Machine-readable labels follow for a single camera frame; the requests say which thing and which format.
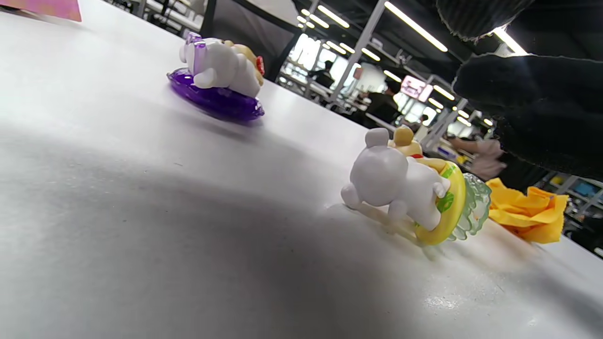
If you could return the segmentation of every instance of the fluorescent light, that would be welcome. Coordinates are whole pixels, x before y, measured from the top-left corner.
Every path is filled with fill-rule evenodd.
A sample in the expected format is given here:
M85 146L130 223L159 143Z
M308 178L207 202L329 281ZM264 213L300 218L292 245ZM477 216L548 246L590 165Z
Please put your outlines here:
M350 24L348 24L343 19L341 19L340 17L338 17L337 15L335 15L335 13L331 12L325 6L319 5L318 6L318 10L321 11L321 12L323 12L326 16L330 17L331 19L333 19L333 21L335 21L336 23L342 25L343 27L350 28Z
M321 18L319 18L318 16L316 16L314 14L310 14L310 19L312 19L314 22L321 25L322 27L325 27L325 28L329 27L329 24L327 24L324 20L322 20Z
M440 94L442 94L446 98L448 98L450 100L454 100L454 97L452 96L452 94L446 92L446 90L443 89L442 87L439 87L438 85L434 85L434 89L437 90Z
M327 45L329 45L329 47L333 48L335 51L338 51L341 54L346 53L346 51L343 48L339 47L338 45L334 44L331 41L327 41Z
M344 50L346 50L346 51L348 51L348 52L350 52L350 53L352 53L352 54L354 54L354 53L356 52L356 51L355 51L355 50L354 50L352 47L349 47L349 46L348 46L348 45L346 45L345 43L340 43L339 45L340 45L341 47L343 47L343 49L344 49Z
M440 104L439 102L435 101L433 98L429 98L428 101L434 105L435 107L442 109L444 108L444 105Z
M468 122L467 120L465 120L463 117L461 116L457 116L456 120L462 122L463 124L465 124L465 126L467 127L471 127L471 122Z
M448 52L448 48L446 48L446 46L444 46L441 42L439 42L436 38L434 38L431 34L429 34L426 30L424 30L421 26L419 26L416 22L414 22L410 17L408 17L401 10L399 10L396 6L394 6L391 2L386 1L385 8L389 9L397 17L402 19L402 21L406 22L407 25L412 27L412 29L416 30L425 39L427 39L427 41L432 43L437 49L439 49L442 52Z
M398 81L399 83L401 83L401 82L402 82L402 79L400 79L399 77L397 77L395 74L393 74L393 73L392 73L392 72L390 72L390 71L385 70L385 71L383 71L383 73L384 73L385 75L387 75L388 77L390 77L390 78L392 78L392 79L394 79L394 80Z
M380 58L380 57L378 57L378 56L377 56L377 54L375 54L375 53L373 53L373 52L369 51L369 50L368 50L368 49L366 49L366 48L363 48L363 49L362 49L362 52L363 52L364 54L368 55L369 57L373 58L375 61L380 61L380 60L381 60L381 58Z
M511 50L515 52L515 55L528 55L528 53L515 40L513 40L509 34L507 34L503 27L499 27L493 32L500 40L507 44L507 47L511 48Z

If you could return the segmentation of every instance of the purple translucent plastic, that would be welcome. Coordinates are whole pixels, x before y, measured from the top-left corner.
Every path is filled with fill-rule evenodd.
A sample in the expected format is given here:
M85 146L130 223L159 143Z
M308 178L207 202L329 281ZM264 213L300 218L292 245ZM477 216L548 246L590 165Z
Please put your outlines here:
M264 115L262 104L252 97L234 92L228 88L214 87L201 89L192 81L188 68L176 69L168 74L172 88L181 97L199 105L208 113L224 119L251 121Z

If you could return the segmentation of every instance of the white plastic toy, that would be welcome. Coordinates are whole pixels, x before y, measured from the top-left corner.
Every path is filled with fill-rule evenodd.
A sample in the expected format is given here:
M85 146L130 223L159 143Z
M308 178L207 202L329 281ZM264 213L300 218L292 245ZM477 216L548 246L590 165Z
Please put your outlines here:
M225 87L253 98L263 79L256 75L256 65L245 55L245 48L214 38L191 39L180 48L180 60L188 65L196 87Z
M408 215L427 231L434 230L441 218L436 198L444 198L450 181L388 147L388 141L384 128L367 132L367 147L354 162L350 183L341 190L344 203L352 209L363 201L373 206L389 205L391 220Z

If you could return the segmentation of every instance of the black glove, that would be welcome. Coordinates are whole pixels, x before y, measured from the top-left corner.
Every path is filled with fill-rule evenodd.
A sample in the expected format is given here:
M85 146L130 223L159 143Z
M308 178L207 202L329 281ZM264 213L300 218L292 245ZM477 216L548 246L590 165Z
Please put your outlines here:
M484 55L461 66L454 91L494 115L505 151L534 165L603 180L603 63Z

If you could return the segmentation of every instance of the yellow fabric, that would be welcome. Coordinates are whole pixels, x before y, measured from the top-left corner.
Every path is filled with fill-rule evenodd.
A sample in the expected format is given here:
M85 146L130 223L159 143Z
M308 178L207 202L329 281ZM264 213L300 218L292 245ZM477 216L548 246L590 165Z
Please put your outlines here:
M492 220L527 241L541 244L559 241L567 195L530 187L525 196L515 189L505 187L498 178L488 181L486 185L492 189Z

